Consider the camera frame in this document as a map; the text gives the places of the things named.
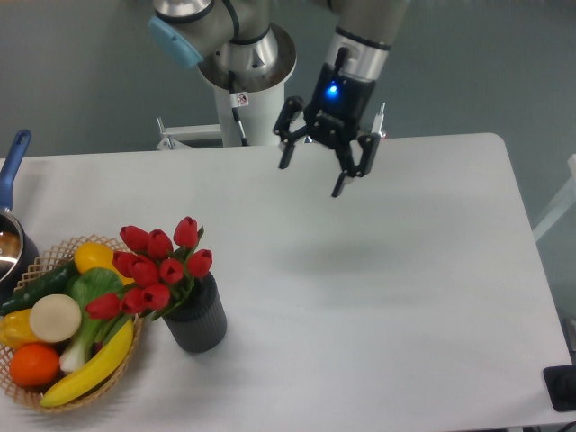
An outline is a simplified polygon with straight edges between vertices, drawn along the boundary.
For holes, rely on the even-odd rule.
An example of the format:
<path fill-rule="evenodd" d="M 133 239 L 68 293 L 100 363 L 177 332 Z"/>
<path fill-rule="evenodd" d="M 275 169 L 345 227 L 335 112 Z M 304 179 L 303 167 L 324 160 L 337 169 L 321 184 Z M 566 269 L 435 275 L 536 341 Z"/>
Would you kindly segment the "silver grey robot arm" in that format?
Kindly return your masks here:
<path fill-rule="evenodd" d="M 333 195 L 371 171 L 383 117 L 361 120 L 407 10 L 404 1 L 327 1 L 337 26 L 310 100 L 286 96 L 296 66 L 290 35 L 270 19 L 267 1 L 156 1 L 148 27 L 183 68 L 212 86 L 222 143 L 278 144 L 288 167 L 298 141 L 335 152 L 341 172 Z"/>

